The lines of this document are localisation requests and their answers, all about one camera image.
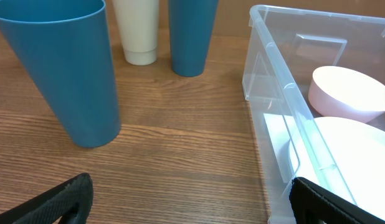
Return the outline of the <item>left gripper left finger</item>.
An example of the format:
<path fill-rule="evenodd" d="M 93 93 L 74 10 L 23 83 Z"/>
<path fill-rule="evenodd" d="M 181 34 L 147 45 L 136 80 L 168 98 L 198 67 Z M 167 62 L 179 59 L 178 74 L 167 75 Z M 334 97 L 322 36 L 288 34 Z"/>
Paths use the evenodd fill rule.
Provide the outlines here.
<path fill-rule="evenodd" d="M 93 182 L 81 173 L 0 214 L 0 223 L 85 224 L 93 204 Z"/>

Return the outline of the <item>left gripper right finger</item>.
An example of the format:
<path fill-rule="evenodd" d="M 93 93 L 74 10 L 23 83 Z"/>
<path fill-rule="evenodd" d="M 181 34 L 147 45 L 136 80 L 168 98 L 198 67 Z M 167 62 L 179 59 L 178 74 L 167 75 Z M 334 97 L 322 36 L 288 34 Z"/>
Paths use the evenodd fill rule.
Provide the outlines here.
<path fill-rule="evenodd" d="M 385 224 L 384 220 L 304 177 L 292 180 L 289 201 L 297 224 Z"/>

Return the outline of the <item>light blue plate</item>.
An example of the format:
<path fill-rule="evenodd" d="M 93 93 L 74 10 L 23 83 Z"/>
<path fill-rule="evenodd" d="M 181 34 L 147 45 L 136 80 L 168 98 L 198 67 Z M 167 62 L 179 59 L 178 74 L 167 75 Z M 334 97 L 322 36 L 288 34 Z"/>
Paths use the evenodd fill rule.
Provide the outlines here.
<path fill-rule="evenodd" d="M 335 195 L 385 221 L 385 131 L 338 117 L 315 118 L 333 163 L 320 168 Z"/>

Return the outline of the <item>pink bowl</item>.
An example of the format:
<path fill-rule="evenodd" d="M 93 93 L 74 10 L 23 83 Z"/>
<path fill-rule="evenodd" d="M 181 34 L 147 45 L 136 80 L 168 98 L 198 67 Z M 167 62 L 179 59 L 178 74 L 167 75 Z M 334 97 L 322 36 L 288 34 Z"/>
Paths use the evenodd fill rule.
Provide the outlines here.
<path fill-rule="evenodd" d="M 322 66 L 312 73 L 308 101 L 323 116 L 367 123 L 385 113 L 385 85 L 356 70 Z"/>

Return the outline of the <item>cream cup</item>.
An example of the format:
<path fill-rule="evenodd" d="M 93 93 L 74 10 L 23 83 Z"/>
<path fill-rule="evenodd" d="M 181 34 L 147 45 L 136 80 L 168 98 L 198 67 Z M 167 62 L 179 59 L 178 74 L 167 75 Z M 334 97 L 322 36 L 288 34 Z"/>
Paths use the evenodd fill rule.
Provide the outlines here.
<path fill-rule="evenodd" d="M 158 52 L 159 0 L 113 0 L 125 60 L 149 65 Z"/>

